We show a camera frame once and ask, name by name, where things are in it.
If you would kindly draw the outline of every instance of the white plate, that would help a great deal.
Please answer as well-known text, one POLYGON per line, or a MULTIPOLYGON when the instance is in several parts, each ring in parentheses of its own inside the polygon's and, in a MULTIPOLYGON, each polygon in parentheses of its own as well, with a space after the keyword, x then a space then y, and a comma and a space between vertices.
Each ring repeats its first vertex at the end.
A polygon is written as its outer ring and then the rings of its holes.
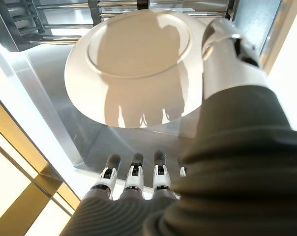
POLYGON ((201 105, 206 25, 187 14, 141 10, 92 28, 71 51, 65 86, 74 106, 102 124, 168 123, 201 105))

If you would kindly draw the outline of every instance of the metal rack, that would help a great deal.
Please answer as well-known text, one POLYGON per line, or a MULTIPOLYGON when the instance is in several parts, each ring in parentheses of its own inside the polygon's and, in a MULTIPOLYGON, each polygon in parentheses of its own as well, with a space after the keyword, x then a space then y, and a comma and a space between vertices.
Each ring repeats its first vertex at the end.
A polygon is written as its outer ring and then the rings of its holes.
POLYGON ((233 9, 235 9, 234 0, 219 0, 211 4, 210 0, 206 1, 156 1, 147 7, 139 7, 138 1, 89 1, 89 2, 68 2, 62 4, 41 4, 40 0, 0 0, 0 42, 9 51, 19 52, 38 44, 66 44, 74 45, 80 35, 53 35, 51 29, 91 29, 103 20, 143 8, 161 8, 174 9, 178 4, 189 2, 197 5, 208 4, 210 7, 204 7, 204 11, 191 11, 193 7, 184 13, 196 17, 227 17, 229 18, 233 9), (63 9, 90 9, 93 24, 49 24, 45 11, 57 9, 63 14, 63 9))

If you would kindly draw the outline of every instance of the robotic arm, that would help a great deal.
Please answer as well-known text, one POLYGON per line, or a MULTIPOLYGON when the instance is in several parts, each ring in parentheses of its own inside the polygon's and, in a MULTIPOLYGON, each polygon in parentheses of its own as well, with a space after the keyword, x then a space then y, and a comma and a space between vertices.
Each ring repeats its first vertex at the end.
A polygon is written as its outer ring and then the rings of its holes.
MULTIPOLYGON (((212 21, 202 47, 197 137, 171 185, 181 199, 84 199, 62 236, 297 236, 297 132, 231 23, 212 21)), ((166 176, 156 183, 169 185, 166 176)))

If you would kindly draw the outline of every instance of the black fabric sleeve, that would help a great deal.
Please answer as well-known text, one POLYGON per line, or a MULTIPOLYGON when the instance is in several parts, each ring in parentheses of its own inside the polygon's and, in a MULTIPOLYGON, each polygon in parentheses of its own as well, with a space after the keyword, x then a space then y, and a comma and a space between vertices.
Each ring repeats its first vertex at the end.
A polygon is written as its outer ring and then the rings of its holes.
POLYGON ((146 236, 297 236, 297 132, 275 94, 240 86, 204 100, 181 157, 181 199, 144 224, 146 236))

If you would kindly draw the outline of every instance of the metal panel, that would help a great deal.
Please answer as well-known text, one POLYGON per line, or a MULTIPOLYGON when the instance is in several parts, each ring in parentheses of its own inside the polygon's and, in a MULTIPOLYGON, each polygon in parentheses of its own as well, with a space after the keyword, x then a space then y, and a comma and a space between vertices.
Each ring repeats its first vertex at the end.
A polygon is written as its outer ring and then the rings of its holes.
POLYGON ((234 24, 260 53, 281 0, 239 0, 234 24))

